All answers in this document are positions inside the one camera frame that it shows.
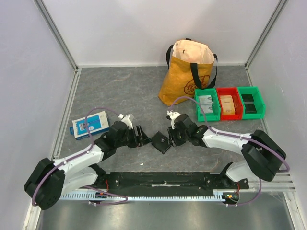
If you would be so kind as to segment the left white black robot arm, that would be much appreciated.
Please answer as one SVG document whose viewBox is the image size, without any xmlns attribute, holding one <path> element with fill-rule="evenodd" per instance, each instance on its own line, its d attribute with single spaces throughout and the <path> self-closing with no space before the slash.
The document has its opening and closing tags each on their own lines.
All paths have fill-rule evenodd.
<svg viewBox="0 0 307 230">
<path fill-rule="evenodd" d="M 117 121 L 89 147 L 62 159 L 40 160 L 26 181 L 24 191 L 31 197 L 33 206 L 47 210 L 62 195 L 75 189 L 104 186 L 106 171 L 98 164 L 113 156 L 118 148 L 137 148 L 150 142 L 140 125 L 131 128 Z"/>
</svg>

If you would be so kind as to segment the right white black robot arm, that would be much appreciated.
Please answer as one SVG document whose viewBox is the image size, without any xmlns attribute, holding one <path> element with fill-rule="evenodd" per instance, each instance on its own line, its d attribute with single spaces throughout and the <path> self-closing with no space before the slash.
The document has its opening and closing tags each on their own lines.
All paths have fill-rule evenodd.
<svg viewBox="0 0 307 230">
<path fill-rule="evenodd" d="M 224 188 L 232 188 L 242 179 L 271 182 L 286 164 L 286 153 L 262 130 L 249 134 L 225 132 L 207 125 L 198 126 L 187 114 L 167 112 L 171 121 L 169 138 L 175 146 L 190 142 L 194 146 L 218 148 L 243 156 L 240 162 L 228 163 L 220 176 Z"/>
</svg>

